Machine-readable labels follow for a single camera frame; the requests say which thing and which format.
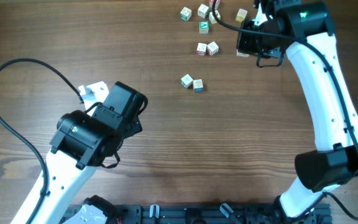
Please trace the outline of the blue-sided bee block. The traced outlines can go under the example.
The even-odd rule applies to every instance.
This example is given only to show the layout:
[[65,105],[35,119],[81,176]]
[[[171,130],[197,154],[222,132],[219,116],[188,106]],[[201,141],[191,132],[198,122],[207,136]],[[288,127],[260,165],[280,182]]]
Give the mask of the blue-sided bee block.
[[202,79],[193,80],[193,90],[195,93],[204,91]]

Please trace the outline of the red-edged block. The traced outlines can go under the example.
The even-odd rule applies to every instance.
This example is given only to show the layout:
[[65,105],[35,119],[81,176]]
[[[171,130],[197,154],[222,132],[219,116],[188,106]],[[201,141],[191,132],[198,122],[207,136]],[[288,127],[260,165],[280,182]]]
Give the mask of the red-edged block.
[[192,86],[193,84],[193,78],[189,75],[186,74],[185,76],[183,76],[181,78],[181,84],[185,87],[185,88],[189,88],[190,86]]

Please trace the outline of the red M block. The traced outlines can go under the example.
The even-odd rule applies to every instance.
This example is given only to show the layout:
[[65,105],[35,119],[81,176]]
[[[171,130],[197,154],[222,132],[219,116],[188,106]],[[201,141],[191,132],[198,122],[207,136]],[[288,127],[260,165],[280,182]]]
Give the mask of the red M block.
[[236,51],[236,55],[237,55],[238,57],[244,57],[244,58],[249,57],[249,54],[245,54],[245,53],[239,52],[238,50]]

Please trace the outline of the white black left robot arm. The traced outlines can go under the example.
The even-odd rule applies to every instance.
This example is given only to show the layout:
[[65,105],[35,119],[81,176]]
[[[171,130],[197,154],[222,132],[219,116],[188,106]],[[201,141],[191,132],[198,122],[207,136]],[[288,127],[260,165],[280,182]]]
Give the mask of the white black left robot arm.
[[107,157],[117,157],[123,141],[142,131],[139,115],[148,104],[141,92],[116,82],[79,86],[85,110],[64,114],[50,141],[46,156],[47,193],[39,209],[36,204],[44,183],[40,175],[13,219],[25,223],[58,223],[82,186],[104,166]]

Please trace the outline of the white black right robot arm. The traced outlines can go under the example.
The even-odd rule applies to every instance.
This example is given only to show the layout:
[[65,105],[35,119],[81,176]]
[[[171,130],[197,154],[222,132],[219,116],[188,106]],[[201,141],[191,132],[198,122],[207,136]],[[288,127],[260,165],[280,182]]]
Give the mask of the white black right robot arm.
[[334,23],[322,1],[256,1],[257,15],[238,28],[237,51],[288,59],[314,128],[314,151],[295,157],[296,179],[275,201],[274,217],[293,223],[358,177],[358,115],[337,57]]

